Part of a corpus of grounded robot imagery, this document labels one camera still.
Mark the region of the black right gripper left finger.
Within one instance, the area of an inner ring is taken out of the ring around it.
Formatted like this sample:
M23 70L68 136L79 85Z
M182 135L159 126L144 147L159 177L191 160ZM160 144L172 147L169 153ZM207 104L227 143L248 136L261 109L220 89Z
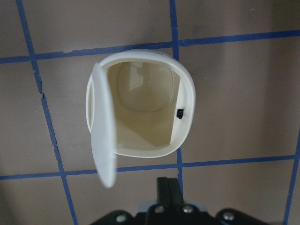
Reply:
M93 225L166 225L169 214L169 185L166 177L157 178L157 200L135 216L124 210L112 211Z

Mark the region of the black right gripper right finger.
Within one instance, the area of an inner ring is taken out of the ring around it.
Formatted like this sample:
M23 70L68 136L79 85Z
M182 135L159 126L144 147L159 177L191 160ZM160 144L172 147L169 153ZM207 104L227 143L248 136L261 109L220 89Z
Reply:
M265 225L266 223L232 208L211 216L200 203L188 203L176 178L164 178L165 225Z

